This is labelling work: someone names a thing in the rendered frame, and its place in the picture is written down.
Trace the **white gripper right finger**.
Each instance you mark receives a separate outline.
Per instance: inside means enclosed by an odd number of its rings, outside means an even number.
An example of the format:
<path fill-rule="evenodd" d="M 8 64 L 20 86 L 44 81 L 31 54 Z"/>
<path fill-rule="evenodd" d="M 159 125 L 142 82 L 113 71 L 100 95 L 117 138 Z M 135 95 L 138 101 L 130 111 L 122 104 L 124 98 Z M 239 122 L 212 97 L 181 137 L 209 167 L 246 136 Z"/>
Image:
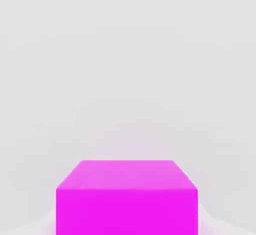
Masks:
<path fill-rule="evenodd" d="M 231 225 L 210 216 L 206 209 L 198 204 L 198 235 L 256 235 L 243 228 Z"/>

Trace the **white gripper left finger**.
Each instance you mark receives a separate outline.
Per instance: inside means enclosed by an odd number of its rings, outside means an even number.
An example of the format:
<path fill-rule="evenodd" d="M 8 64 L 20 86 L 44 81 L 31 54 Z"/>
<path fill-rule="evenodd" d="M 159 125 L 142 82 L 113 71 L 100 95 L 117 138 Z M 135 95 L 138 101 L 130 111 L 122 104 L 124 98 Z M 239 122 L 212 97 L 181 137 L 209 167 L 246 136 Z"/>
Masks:
<path fill-rule="evenodd" d="M 10 230 L 7 235 L 56 235 L 56 210 L 29 224 Z"/>

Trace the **small magenta cube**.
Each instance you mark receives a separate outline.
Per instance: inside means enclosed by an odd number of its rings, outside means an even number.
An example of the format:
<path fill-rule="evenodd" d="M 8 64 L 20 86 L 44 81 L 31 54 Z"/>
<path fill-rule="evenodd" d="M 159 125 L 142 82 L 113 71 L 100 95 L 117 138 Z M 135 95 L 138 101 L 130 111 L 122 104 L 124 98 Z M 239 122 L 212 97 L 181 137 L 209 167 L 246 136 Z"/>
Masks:
<path fill-rule="evenodd" d="M 198 235 L 198 190 L 171 160 L 83 160 L 56 189 L 56 235 Z"/>

